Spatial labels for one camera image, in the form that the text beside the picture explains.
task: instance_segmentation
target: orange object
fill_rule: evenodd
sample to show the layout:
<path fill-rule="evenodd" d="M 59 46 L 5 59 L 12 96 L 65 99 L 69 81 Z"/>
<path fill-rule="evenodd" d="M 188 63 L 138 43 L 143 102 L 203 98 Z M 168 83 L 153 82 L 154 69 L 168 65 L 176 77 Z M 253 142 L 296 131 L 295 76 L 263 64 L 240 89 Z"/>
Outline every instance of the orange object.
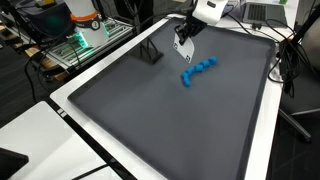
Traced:
<path fill-rule="evenodd" d="M 97 11 L 94 11 L 92 14 L 89 14 L 87 16 L 75 16 L 73 14 L 70 14 L 70 17 L 73 21 L 87 21 L 95 18 L 97 15 L 98 15 Z"/>

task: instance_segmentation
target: white table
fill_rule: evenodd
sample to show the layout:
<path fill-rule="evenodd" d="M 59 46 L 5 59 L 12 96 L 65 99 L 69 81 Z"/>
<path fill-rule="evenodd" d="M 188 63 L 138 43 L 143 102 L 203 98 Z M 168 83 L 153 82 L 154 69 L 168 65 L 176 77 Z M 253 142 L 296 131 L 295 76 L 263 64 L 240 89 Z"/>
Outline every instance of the white table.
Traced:
<path fill-rule="evenodd" d="M 29 157 L 10 179 L 72 179 L 106 164 L 45 102 L 1 128 L 0 147 Z M 110 167 L 84 179 L 101 178 L 121 180 Z"/>
<path fill-rule="evenodd" d="M 286 17 L 290 27 L 294 26 L 294 21 L 298 9 L 299 0 L 289 0 L 285 6 Z M 115 157 L 126 169 L 128 169 L 138 179 L 165 179 L 160 173 L 150 167 L 142 159 L 136 156 L 133 152 L 122 145 L 112 135 L 102 129 L 89 117 L 77 110 L 68 100 L 67 97 L 82 84 L 94 77 L 97 73 L 109 66 L 117 60 L 122 54 L 130 50 L 145 37 L 150 35 L 156 29 L 161 27 L 166 19 L 156 23 L 154 26 L 117 49 L 112 54 L 105 57 L 99 63 L 86 70 L 78 77 L 64 85 L 57 91 L 51 94 L 51 99 L 54 100 L 65 112 L 67 112 L 77 123 L 79 123 L 93 138 L 95 138 L 113 157 Z M 231 19 L 224 18 L 218 24 L 218 27 L 239 27 L 239 25 Z M 287 29 L 278 29 L 285 35 L 290 35 L 291 32 Z M 263 27 L 261 31 L 272 35 L 279 40 L 281 38 L 267 27 Z M 254 138 L 250 157 L 247 166 L 246 179 L 260 180 L 265 179 L 268 169 L 268 162 L 273 141 L 273 134 L 278 114 L 282 88 L 281 85 L 272 83 L 269 80 L 266 82 L 264 94 L 261 102 L 260 112 L 257 119 Z"/>

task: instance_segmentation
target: floor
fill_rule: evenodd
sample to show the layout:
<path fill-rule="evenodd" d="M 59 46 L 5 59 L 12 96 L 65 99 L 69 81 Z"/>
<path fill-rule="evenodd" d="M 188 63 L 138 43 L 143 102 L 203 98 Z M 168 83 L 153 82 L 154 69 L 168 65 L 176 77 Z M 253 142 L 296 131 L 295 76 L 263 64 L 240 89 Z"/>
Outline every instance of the floor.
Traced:
<path fill-rule="evenodd" d="M 110 6 L 116 15 L 113 1 Z M 309 10 L 312 0 L 300 0 L 297 21 L 303 23 L 305 12 Z M 155 13 L 172 9 L 179 5 L 171 0 L 155 1 Z M 30 85 L 24 74 L 26 57 L 16 54 L 10 47 L 0 50 L 0 128 L 33 105 Z M 37 74 L 29 67 L 35 84 L 38 100 L 47 100 L 49 92 L 45 91 L 37 80 Z M 62 83 L 50 85 L 50 91 Z M 304 143 L 301 137 L 282 119 L 278 119 L 270 157 L 267 179 L 270 180 L 320 180 L 320 114 L 309 117 L 297 117 L 301 124 L 312 134 L 313 143 Z"/>

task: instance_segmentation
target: gray tray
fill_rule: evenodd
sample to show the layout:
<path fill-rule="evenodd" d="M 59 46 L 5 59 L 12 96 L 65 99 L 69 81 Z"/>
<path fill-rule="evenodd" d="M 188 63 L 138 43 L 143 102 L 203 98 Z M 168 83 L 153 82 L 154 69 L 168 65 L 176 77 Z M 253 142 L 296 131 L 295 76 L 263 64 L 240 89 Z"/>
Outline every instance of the gray tray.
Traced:
<path fill-rule="evenodd" d="M 150 36 L 164 53 L 155 65 L 123 55 L 69 100 L 168 179 L 244 179 L 275 44 L 207 27 L 188 64 L 172 47 L 181 23 Z M 211 56 L 218 64 L 185 87 L 181 73 Z"/>

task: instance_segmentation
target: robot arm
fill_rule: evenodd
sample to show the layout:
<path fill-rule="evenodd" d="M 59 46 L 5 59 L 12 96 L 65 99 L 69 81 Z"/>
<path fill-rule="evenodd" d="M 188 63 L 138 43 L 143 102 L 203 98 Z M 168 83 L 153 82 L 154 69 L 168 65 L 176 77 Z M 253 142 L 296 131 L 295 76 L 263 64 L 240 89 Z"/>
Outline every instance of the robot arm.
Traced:
<path fill-rule="evenodd" d="M 228 0 L 193 0 L 193 11 L 187 14 L 186 22 L 175 27 L 179 43 L 183 45 L 187 38 L 196 36 L 207 24 L 216 25 Z"/>

